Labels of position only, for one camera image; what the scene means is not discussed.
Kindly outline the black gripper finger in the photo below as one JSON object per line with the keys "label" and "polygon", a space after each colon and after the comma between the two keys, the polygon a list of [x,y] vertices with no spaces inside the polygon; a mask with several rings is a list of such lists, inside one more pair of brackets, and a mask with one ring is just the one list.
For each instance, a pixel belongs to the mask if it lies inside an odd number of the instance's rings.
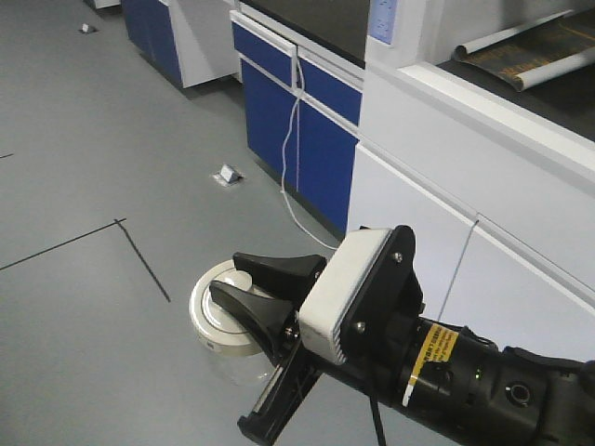
{"label": "black gripper finger", "polygon": [[241,252],[236,252],[232,261],[236,269],[252,277],[253,284],[275,298],[290,301],[295,309],[301,308],[327,264],[320,255],[270,257]]}
{"label": "black gripper finger", "polygon": [[270,361],[283,357],[284,331],[295,320],[290,301],[254,295],[219,281],[212,281],[209,291],[212,300],[246,329]]}

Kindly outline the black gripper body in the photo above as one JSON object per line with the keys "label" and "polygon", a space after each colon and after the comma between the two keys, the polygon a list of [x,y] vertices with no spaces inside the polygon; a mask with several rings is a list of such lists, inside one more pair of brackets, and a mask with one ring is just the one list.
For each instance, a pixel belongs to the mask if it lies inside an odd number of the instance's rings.
{"label": "black gripper body", "polygon": [[407,280],[394,295],[396,307],[384,312],[389,318],[377,338],[364,342],[357,334],[356,344],[362,349],[341,365],[320,359],[296,341],[253,410],[238,420],[243,435],[253,441],[276,441],[319,377],[328,374],[368,397],[377,439],[384,441],[378,404],[390,405],[404,380],[405,359],[423,307],[423,294],[415,278]]}

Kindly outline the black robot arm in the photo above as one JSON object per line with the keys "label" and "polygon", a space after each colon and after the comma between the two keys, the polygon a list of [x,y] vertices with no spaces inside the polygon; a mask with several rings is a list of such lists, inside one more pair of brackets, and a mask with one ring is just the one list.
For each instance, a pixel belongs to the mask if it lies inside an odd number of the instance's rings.
{"label": "black robot arm", "polygon": [[263,402],[240,418],[242,433],[272,445],[318,378],[328,374],[362,391],[373,420],[387,406],[462,445],[590,445],[594,365],[499,348],[466,326],[421,315],[413,252],[382,256],[364,277],[342,336],[349,357],[334,365],[305,345],[289,313],[331,272],[321,256],[275,258],[237,253],[233,263],[273,296],[240,316],[278,369]]}

